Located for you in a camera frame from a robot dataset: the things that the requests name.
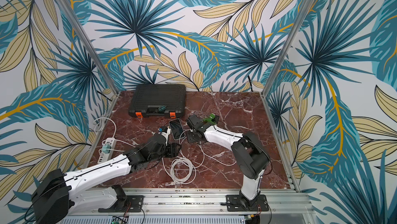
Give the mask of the green toy drill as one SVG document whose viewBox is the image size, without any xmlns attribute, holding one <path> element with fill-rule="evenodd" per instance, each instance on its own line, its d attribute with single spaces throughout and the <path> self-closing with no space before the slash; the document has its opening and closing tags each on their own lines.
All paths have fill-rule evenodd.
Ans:
<svg viewBox="0 0 397 224">
<path fill-rule="evenodd" d="M 209 123 L 210 125 L 217 125 L 220 120 L 220 116 L 211 113 L 209 116 L 203 119 L 203 122 Z"/>
</svg>

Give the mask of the black smartphone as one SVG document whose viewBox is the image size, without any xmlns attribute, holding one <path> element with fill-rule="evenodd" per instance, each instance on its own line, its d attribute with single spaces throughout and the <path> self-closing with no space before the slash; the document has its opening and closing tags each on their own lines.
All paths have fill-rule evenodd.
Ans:
<svg viewBox="0 0 397 224">
<path fill-rule="evenodd" d="M 180 119 L 171 120 L 169 126 L 174 140 L 185 138 L 185 130 Z"/>
</svg>

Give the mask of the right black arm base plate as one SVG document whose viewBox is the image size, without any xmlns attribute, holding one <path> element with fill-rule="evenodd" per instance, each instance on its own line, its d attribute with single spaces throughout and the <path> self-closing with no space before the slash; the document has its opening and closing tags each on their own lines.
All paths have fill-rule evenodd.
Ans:
<svg viewBox="0 0 397 224">
<path fill-rule="evenodd" d="M 226 195 L 225 203 L 228 212 L 267 212 L 269 206 L 265 195 L 257 195 L 253 200 L 247 200 L 242 195 Z"/>
</svg>

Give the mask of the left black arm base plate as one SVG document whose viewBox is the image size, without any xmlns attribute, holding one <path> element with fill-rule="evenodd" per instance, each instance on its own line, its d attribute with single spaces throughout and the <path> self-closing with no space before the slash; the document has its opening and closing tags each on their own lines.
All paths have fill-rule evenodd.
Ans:
<svg viewBox="0 0 397 224">
<path fill-rule="evenodd" d="M 139 213 L 142 210 L 144 196 L 134 195 L 126 196 L 117 200 L 107 209 L 99 208 L 99 213 Z"/>
</svg>

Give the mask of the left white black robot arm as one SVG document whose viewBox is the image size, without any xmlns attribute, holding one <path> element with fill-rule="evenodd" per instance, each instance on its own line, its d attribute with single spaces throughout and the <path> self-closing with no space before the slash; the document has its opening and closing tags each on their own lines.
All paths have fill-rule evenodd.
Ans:
<svg viewBox="0 0 397 224">
<path fill-rule="evenodd" d="M 92 167 L 63 173 L 61 169 L 49 172 L 32 195 L 35 222 L 55 224 L 76 205 L 72 198 L 105 181 L 145 169 L 151 161 L 175 158 L 178 143 L 155 134 L 148 142 Z"/>
</svg>

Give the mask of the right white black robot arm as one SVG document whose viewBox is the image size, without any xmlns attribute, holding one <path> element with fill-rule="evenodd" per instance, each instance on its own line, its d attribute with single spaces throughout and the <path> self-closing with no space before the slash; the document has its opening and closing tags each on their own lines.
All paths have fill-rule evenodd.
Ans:
<svg viewBox="0 0 397 224">
<path fill-rule="evenodd" d="M 190 143 L 214 143 L 232 151 L 236 164 L 243 173 L 243 186 L 238 195 L 228 195 L 226 206 L 230 212 L 255 211 L 261 208 L 264 198 L 259 189 L 270 157 L 262 142 L 252 132 L 235 133 L 218 127 L 220 117 L 210 114 L 199 118 L 193 114 L 188 117 Z"/>
</svg>

